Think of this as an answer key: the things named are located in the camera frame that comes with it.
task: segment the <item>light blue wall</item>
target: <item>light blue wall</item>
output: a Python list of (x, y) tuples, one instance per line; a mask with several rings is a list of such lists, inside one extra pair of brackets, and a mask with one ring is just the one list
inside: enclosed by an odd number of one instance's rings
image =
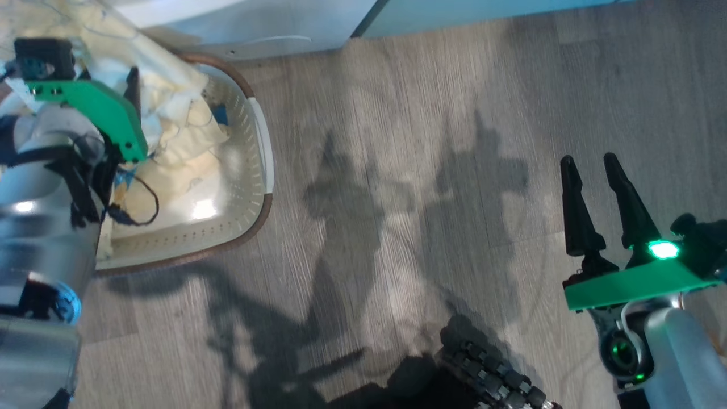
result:
[(618, 0), (389, 0), (362, 37), (397, 36), (482, 20)]

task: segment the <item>laminate flooring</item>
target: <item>laminate flooring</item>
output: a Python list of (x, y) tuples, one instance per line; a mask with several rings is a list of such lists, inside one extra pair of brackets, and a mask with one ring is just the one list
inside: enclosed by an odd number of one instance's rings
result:
[[(602, 157), (663, 233), (727, 217), (727, 2), (498, 20), (239, 63), (265, 112), (273, 209), (237, 250), (92, 283), (77, 408), (318, 408), (385, 385), (469, 320), (565, 408), (615, 408), (568, 312), (558, 162), (624, 264)], [(727, 349), (727, 287), (690, 309)]]

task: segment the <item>green led light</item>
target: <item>green led light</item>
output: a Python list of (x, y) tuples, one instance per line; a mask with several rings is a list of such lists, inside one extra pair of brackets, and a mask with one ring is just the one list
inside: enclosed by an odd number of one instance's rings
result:
[(658, 242), (651, 242), (648, 244), (648, 250), (654, 257), (666, 260), (667, 258), (674, 258), (679, 255), (679, 247), (672, 242), (659, 240)]

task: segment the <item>white laundry basket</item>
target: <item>white laundry basket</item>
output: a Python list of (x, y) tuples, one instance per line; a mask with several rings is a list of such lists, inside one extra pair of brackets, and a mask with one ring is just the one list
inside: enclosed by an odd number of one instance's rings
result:
[[(214, 193), (204, 201), (177, 208), (171, 226), (150, 226), (126, 237), (112, 235), (113, 256), (97, 262), (99, 276), (169, 267), (237, 247), (262, 228), (270, 212), (273, 152), (252, 89), (237, 70), (215, 57), (180, 57), (209, 76), (204, 98), (211, 106), (223, 104), (227, 111), (231, 132), (218, 149), (220, 174), (212, 182), (205, 181), (215, 184)], [(202, 217), (196, 214), (200, 204), (206, 213)], [(170, 220), (171, 216), (162, 213), (162, 219)]]

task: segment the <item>silver metal cylinder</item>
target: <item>silver metal cylinder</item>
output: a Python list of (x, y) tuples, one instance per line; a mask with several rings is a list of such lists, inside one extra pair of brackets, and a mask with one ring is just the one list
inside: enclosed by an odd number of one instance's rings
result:
[[(73, 108), (48, 106), (37, 117), (31, 135), (18, 153), (71, 146), (92, 168), (103, 155), (103, 139), (96, 127)], [(100, 223), (71, 223), (74, 206), (62, 175), (48, 168), (49, 160), (10, 167), (0, 183), (0, 306), (16, 306), (26, 282), (57, 291), (55, 314), (75, 323), (81, 299), (95, 272)], [(89, 175), (80, 175), (88, 180)], [(103, 203), (90, 189), (93, 205)]]
[(42, 408), (59, 389), (73, 395), (80, 352), (73, 325), (0, 316), (0, 408)]

